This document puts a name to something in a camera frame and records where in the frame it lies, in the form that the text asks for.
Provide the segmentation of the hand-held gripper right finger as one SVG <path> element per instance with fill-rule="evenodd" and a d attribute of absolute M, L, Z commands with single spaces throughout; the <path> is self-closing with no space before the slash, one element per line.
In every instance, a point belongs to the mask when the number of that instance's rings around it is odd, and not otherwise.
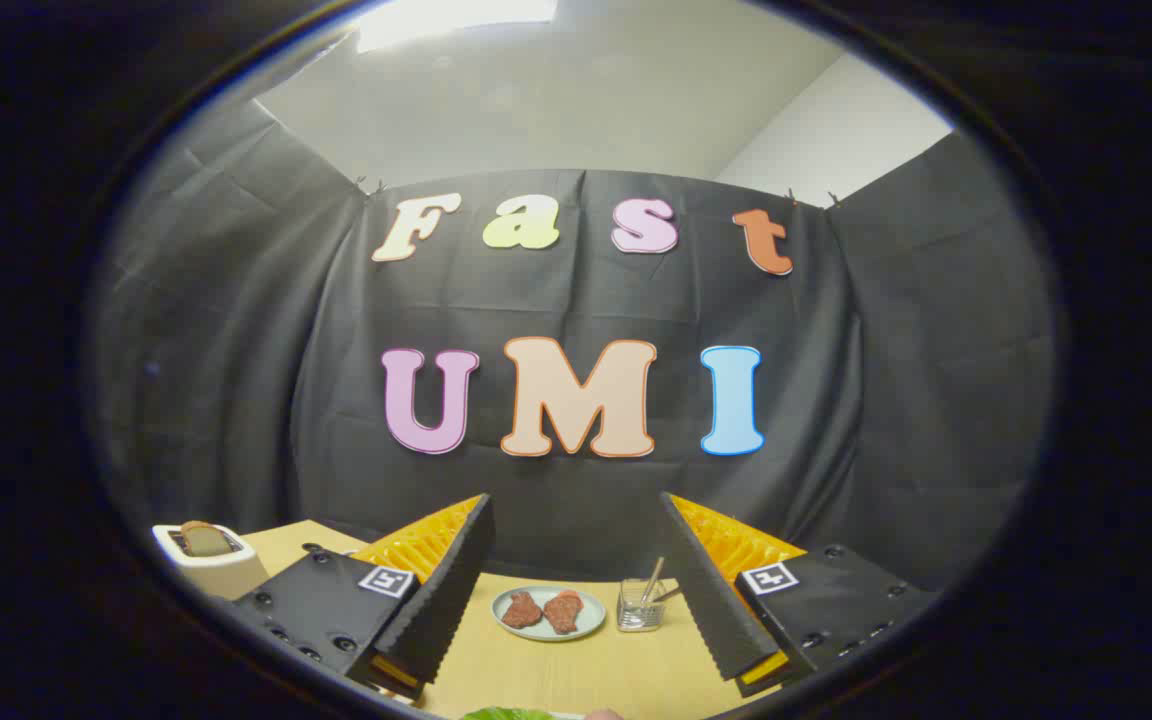
<path fill-rule="evenodd" d="M 801 550 L 684 497 L 659 502 L 664 558 L 741 696 L 846 664 L 935 600 L 844 544 Z"/>

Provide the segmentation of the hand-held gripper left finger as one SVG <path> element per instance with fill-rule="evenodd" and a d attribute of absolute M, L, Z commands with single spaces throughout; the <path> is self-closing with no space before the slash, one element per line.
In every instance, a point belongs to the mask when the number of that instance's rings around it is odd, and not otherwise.
<path fill-rule="evenodd" d="M 310 550 L 233 602 L 298 659 L 411 700 L 434 682 L 495 539 L 476 495 L 356 553 Z"/>

